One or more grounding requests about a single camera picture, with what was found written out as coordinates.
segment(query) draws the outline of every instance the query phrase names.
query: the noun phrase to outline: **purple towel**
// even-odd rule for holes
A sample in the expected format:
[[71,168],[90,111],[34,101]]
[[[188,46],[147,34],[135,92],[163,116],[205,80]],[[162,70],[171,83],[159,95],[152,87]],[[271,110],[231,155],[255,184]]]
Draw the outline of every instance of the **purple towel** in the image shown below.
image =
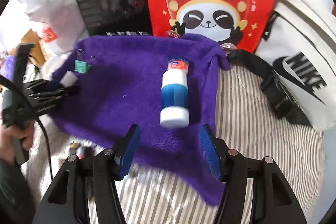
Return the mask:
[[[80,60],[92,64],[78,75],[82,91],[52,114],[64,131],[112,147],[132,123],[141,128],[135,162],[169,170],[194,187],[205,202],[218,205],[224,185],[211,175],[199,141],[199,129],[215,130],[218,67],[229,63],[218,43],[195,34],[183,39],[150,36],[90,37],[79,43],[53,78],[60,80]],[[191,61],[188,72],[190,124],[167,130],[159,125],[162,75],[170,56]]]
[[0,69],[0,74],[7,78],[8,80],[12,81],[13,74],[14,74],[14,67],[15,67],[15,60],[16,57],[13,55],[9,55],[5,58],[4,64]]

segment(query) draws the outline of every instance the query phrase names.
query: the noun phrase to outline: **black strap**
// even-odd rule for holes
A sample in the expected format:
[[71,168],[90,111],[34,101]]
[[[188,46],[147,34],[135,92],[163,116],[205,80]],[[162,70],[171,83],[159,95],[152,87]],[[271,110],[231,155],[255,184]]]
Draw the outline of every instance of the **black strap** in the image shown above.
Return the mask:
[[270,64],[242,49],[232,51],[227,58],[229,61],[239,61],[249,71],[263,79],[260,89],[266,95],[268,104],[278,119],[286,117],[291,124],[311,126],[289,91],[279,81],[277,74]]
[[246,50],[235,50],[228,55],[229,62],[237,60],[248,68],[253,74],[261,77],[262,79],[269,78],[273,71],[273,68],[265,60],[260,57],[246,51]]

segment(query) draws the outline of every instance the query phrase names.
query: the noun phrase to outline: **human hand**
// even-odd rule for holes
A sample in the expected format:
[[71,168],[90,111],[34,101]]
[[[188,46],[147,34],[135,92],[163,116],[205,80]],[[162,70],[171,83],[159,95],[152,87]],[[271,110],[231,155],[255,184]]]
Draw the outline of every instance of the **human hand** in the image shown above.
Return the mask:
[[0,159],[7,162],[9,165],[15,163],[14,147],[11,143],[11,137],[22,139],[22,148],[26,151],[33,145],[34,135],[34,120],[29,121],[29,125],[26,129],[21,130],[17,125],[12,125],[9,128],[1,126],[0,128]]

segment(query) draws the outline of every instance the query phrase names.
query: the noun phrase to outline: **teal object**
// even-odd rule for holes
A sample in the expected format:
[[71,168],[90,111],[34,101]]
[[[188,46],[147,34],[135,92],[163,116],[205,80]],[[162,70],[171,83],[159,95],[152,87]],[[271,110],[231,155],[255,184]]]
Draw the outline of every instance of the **teal object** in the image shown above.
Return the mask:
[[75,69],[74,69],[75,72],[85,74],[89,71],[90,68],[91,68],[91,65],[88,64],[87,62],[75,60]]

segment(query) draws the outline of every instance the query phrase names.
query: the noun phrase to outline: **white nike bag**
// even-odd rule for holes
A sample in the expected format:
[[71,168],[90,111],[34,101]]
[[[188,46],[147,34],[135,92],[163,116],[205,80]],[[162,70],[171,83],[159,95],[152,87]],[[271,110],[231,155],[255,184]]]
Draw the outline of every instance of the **white nike bag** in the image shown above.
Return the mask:
[[336,17],[277,0],[256,55],[273,66],[315,130],[336,125]]

